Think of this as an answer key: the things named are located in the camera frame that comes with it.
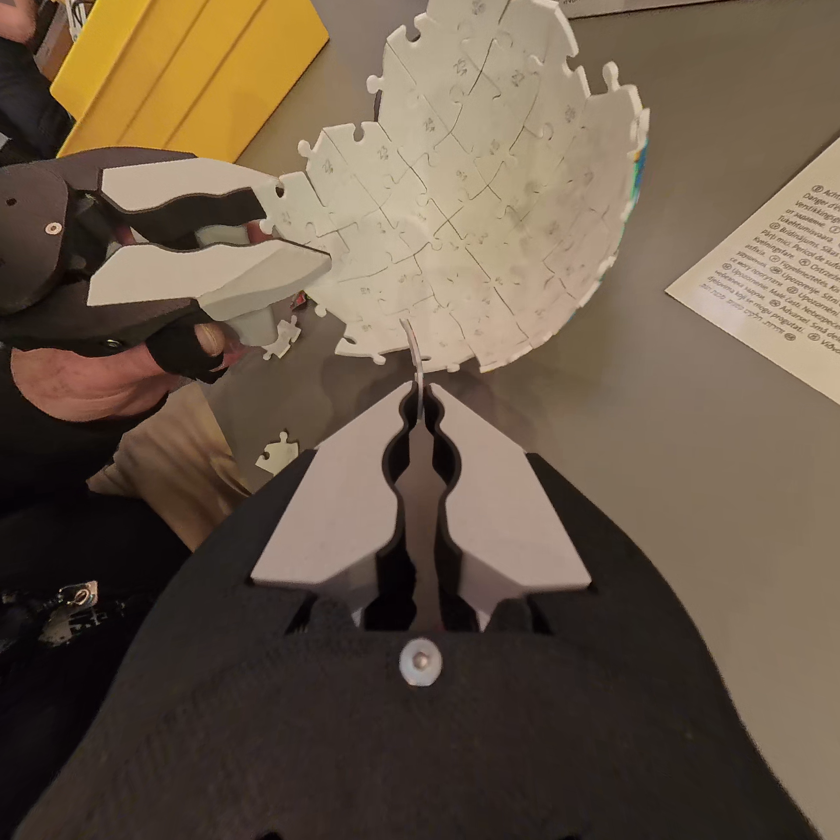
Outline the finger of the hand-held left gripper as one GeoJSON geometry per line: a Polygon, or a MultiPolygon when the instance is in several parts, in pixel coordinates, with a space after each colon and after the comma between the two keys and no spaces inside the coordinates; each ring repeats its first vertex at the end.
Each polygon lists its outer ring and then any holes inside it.
{"type": "Polygon", "coordinates": [[[190,251],[126,245],[92,276],[91,307],[191,299],[239,341],[264,347],[278,338],[275,303],[326,275],[329,253],[282,238],[255,245],[217,243],[190,251]]]}
{"type": "Polygon", "coordinates": [[[98,188],[110,216],[102,238],[109,250],[143,241],[197,249],[202,228],[267,220],[278,185],[273,176],[206,158],[109,167],[98,188]]]}

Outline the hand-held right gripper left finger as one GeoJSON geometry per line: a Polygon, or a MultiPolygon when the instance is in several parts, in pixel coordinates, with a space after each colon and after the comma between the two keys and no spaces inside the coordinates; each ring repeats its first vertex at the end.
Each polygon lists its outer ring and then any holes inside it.
{"type": "Polygon", "coordinates": [[[378,564],[404,541],[396,481],[409,463],[418,385],[406,382],[315,448],[250,580],[342,601],[356,626],[381,593],[378,564]]]}

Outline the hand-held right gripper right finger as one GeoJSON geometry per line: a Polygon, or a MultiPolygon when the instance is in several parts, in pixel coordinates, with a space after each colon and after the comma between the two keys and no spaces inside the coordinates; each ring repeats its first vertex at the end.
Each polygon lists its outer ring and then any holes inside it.
{"type": "Polygon", "coordinates": [[[424,388],[444,482],[434,561],[444,626],[483,631],[504,601],[577,592],[592,577],[526,451],[449,394],[424,388]]]}

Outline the white puzzle piece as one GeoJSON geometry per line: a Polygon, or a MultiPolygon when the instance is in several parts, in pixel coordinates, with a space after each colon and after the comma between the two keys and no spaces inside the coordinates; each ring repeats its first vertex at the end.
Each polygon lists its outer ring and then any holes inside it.
{"type": "Polygon", "coordinates": [[[420,351],[417,336],[414,332],[413,325],[408,318],[400,318],[401,326],[406,333],[408,348],[413,361],[415,369],[415,383],[416,383],[416,422],[419,424],[424,419],[424,357],[420,351]]]}
{"type": "Polygon", "coordinates": [[[280,360],[288,353],[295,342],[301,336],[301,327],[298,325],[298,317],[293,314],[289,320],[281,320],[277,324],[276,340],[263,346],[262,358],[264,361],[271,359],[280,360]]]}
{"type": "Polygon", "coordinates": [[[255,467],[270,476],[277,476],[299,456],[299,453],[298,441],[291,439],[287,430],[282,430],[262,448],[255,462],[255,467]]]}

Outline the partly built puzzle ball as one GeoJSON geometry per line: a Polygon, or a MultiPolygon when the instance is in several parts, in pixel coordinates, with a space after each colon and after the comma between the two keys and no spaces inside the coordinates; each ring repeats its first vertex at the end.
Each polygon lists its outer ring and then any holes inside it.
{"type": "Polygon", "coordinates": [[[649,110],[613,62],[593,92],[558,2],[429,2],[392,32],[375,121],[301,141],[278,233],[328,252],[305,287],[343,324],[335,354],[482,372],[552,339],[614,265],[649,110]]]}

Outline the person's left forearm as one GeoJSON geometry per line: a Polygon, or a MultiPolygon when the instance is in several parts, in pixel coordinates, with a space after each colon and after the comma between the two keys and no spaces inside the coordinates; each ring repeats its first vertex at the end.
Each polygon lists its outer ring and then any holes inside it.
{"type": "Polygon", "coordinates": [[[108,464],[123,435],[160,411],[167,395],[144,413],[86,423],[41,412],[19,392],[11,350],[1,352],[1,512],[74,492],[108,464]]]}

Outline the person's left hand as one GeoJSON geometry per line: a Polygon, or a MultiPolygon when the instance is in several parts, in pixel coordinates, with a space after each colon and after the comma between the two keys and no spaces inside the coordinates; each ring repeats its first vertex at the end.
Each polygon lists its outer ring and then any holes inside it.
{"type": "Polygon", "coordinates": [[[97,358],[58,349],[13,349],[10,372],[23,398],[71,423],[147,413],[187,383],[165,372],[145,344],[97,358]]]}

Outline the yellow plastic bin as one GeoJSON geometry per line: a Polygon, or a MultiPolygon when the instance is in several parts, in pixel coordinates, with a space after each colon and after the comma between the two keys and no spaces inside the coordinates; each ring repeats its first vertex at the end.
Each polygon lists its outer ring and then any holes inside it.
{"type": "Polygon", "coordinates": [[[50,89],[74,120],[58,156],[235,163],[328,42],[309,1],[96,2],[50,89]]]}

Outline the person's dark jacket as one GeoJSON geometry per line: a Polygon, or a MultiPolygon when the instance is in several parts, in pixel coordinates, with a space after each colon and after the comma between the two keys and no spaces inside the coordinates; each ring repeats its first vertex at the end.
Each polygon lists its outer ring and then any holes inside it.
{"type": "Polygon", "coordinates": [[[2,838],[84,737],[190,553],[140,499],[87,490],[2,518],[2,838]]]}

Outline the white instruction leaflet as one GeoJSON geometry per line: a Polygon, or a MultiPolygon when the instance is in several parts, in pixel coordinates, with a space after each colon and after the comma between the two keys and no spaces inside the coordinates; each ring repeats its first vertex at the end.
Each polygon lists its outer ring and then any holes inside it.
{"type": "Polygon", "coordinates": [[[839,140],[666,293],[839,403],[839,140]]]}

